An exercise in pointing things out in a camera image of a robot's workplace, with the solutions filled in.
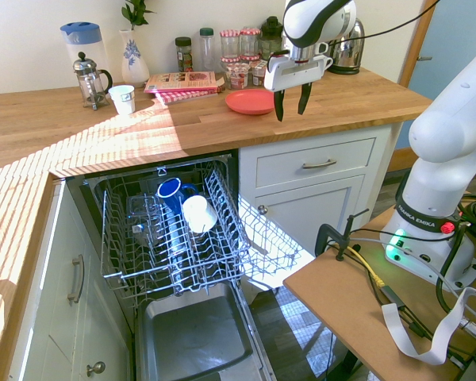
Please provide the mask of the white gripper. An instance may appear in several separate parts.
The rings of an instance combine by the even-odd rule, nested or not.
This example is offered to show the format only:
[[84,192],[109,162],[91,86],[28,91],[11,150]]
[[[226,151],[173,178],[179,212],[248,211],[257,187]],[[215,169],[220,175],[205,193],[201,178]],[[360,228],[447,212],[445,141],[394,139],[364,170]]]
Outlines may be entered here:
[[314,56],[305,63],[296,63],[288,56],[272,56],[268,60],[264,87],[274,92],[274,111],[278,121],[282,121],[284,115],[284,90],[301,85],[297,113],[302,115],[309,101],[312,82],[321,79],[325,70],[324,54]]

